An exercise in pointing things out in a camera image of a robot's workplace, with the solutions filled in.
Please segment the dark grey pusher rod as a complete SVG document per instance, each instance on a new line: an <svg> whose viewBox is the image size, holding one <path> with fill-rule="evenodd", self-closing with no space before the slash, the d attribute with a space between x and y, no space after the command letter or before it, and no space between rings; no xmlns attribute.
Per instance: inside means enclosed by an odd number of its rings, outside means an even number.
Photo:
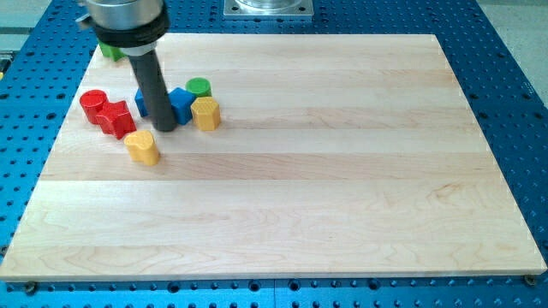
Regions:
<svg viewBox="0 0 548 308"><path fill-rule="evenodd" d="M155 50L128 57L141 90L146 111L153 127L160 132L173 131L177 126L169 94Z"/></svg>

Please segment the green block behind arm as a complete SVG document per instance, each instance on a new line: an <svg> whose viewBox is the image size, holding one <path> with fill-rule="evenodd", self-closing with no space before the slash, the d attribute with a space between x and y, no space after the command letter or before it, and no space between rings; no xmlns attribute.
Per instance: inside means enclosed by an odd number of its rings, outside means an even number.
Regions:
<svg viewBox="0 0 548 308"><path fill-rule="evenodd" d="M111 46L101 41L98 42L98 46L103 56L111 59L113 62L117 62L126 56L118 47Z"/></svg>

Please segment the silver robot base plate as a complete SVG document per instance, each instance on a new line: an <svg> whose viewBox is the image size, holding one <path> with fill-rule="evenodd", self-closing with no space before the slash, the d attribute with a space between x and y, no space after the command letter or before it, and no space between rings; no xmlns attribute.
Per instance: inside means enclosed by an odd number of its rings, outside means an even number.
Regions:
<svg viewBox="0 0 548 308"><path fill-rule="evenodd" d="M312 17L313 0L225 0L227 18Z"/></svg>

